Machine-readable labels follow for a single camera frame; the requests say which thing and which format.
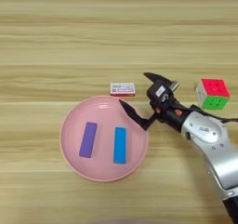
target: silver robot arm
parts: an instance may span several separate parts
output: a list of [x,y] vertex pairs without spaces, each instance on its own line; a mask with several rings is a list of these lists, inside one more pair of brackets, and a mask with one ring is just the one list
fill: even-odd
[[234,224],[238,224],[238,151],[229,140],[220,120],[192,112],[181,128],[205,158],[209,172],[218,185],[220,196]]

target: white eraser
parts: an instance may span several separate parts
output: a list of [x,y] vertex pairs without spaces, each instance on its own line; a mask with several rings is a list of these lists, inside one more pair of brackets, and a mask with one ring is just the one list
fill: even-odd
[[111,96],[134,97],[136,89],[134,83],[111,83]]

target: pink plate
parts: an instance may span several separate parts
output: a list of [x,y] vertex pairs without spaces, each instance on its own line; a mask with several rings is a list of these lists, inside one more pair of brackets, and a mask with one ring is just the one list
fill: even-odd
[[[79,156],[86,122],[98,124],[92,157]],[[126,164],[113,163],[114,129],[127,128]],[[148,148],[148,133],[131,120],[118,98],[95,97],[77,105],[67,116],[60,134],[62,153],[78,174],[96,181],[114,181],[132,173]]]

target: purple block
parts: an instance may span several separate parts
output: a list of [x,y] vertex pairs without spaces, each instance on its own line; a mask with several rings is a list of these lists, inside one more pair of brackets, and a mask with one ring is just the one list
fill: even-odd
[[81,143],[79,156],[85,157],[85,158],[91,158],[97,126],[98,125],[96,123],[86,123],[86,129],[85,129],[84,137]]

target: wooden table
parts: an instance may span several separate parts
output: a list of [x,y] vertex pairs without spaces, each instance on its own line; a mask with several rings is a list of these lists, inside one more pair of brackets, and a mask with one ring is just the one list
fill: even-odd
[[[226,80],[238,116],[238,0],[0,0],[0,223],[229,224],[203,159],[166,125],[150,130],[143,164],[113,183],[66,165],[60,125],[79,101],[134,82],[149,116],[143,72],[180,81],[195,102],[202,77]],[[238,144],[238,125],[230,124]]]

